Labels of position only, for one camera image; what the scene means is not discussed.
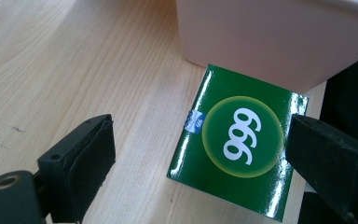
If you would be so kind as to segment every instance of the wood grain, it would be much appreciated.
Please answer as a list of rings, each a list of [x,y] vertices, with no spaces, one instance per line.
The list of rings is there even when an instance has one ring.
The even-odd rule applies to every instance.
[[[84,223],[275,223],[166,178],[205,68],[180,50],[173,0],[0,1],[0,175],[85,119],[113,115],[117,163]],[[318,117],[324,86],[308,93]],[[295,175],[284,223],[295,223]]]

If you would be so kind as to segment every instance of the cardboard box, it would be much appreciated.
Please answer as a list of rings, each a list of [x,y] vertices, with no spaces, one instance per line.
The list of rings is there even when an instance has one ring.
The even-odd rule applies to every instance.
[[[209,65],[167,177],[282,221],[293,168],[285,142],[308,98]]]

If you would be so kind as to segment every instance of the green circle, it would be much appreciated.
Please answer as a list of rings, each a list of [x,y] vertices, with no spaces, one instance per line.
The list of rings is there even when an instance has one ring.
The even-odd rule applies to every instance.
[[[241,121],[248,120],[249,114],[240,113],[235,116],[236,111],[244,109],[254,112],[256,116],[247,125]],[[241,121],[236,124],[234,117]],[[238,159],[233,160],[225,156],[225,144],[230,140],[230,127],[234,124],[237,128],[231,129],[231,136],[234,136],[237,143],[243,140],[242,143],[249,148],[252,156],[250,163],[247,154],[238,150],[238,144],[227,147],[230,153],[241,155]],[[248,132],[255,134],[255,140]],[[209,111],[202,128],[202,142],[208,157],[219,169],[229,175],[251,178],[263,175],[276,164],[282,153],[283,131],[275,113],[263,102],[252,97],[233,96],[220,101]]]

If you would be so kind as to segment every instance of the black clamp jaw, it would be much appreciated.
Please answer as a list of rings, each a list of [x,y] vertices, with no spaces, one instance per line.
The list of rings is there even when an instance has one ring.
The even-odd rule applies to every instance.
[[[293,115],[286,159],[342,220],[337,222],[358,224],[358,140],[320,120]],[[313,210],[324,206],[317,205]],[[305,214],[299,223],[310,223]],[[333,223],[310,214],[311,223]]]
[[[88,119],[37,160],[36,174],[0,175],[0,223],[81,222],[115,163],[112,124]]]

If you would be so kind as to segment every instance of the screw hole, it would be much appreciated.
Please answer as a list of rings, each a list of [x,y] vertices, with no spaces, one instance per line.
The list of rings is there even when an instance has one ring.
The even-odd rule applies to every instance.
[[[54,155],[51,156],[51,159],[56,161],[56,160],[58,160],[60,157],[61,157],[60,154],[54,154]]]
[[[7,189],[17,184],[20,181],[19,175],[10,175],[0,179],[0,189]]]

